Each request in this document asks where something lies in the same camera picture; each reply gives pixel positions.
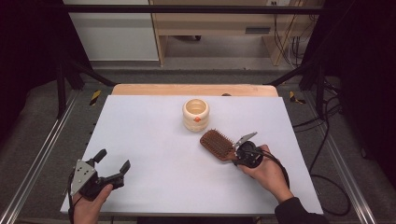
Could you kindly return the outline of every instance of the hairbrush head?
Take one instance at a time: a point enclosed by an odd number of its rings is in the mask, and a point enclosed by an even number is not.
[[[217,130],[209,130],[201,137],[201,145],[221,161],[236,160],[233,142]]]

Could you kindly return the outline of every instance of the black sleeve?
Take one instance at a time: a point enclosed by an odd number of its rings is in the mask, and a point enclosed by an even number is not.
[[[275,214],[279,224],[329,224],[324,216],[308,213],[298,198],[290,198],[278,205]]]

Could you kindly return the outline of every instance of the beige ceramic jar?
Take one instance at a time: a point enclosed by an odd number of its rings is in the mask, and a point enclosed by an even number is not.
[[[192,99],[183,105],[183,123],[192,132],[200,132],[209,124],[209,105]]]

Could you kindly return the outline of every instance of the black horizontal bar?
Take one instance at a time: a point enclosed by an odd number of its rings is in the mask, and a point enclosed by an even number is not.
[[[84,13],[215,13],[215,14],[297,14],[322,15],[340,8],[325,7],[246,7],[246,6],[146,6],[146,5],[43,5],[45,9],[61,9]]]

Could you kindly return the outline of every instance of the white table surface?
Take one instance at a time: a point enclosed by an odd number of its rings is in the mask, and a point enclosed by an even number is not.
[[[182,106],[201,98],[210,121],[200,133],[182,123]],[[96,169],[114,175],[127,161],[125,186],[112,191],[101,212],[114,216],[259,216],[273,214],[271,193],[231,162],[222,162],[199,139],[217,129],[237,141],[267,144],[290,177],[290,188],[308,212],[323,214],[301,150],[280,97],[110,95],[83,160],[105,148]],[[61,212],[67,213],[65,200]]]

